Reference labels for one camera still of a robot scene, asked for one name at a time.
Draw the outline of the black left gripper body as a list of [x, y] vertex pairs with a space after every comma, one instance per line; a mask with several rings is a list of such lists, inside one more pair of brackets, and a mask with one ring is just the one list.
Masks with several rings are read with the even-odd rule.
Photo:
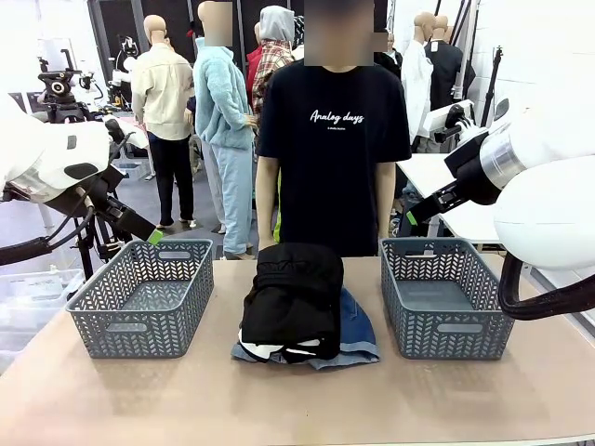
[[124, 175], [113, 165], [90, 181], [90, 199], [96, 214], [112, 228], [133, 229], [135, 213], [117, 198], [116, 188]]

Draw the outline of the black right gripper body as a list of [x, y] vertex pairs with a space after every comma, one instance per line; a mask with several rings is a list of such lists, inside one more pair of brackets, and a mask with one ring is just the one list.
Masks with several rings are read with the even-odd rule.
[[445, 164], [455, 179], [458, 198], [479, 205], [491, 205], [500, 194], [483, 171], [480, 150], [487, 132], [480, 132], [466, 141], [461, 141], [446, 158]]

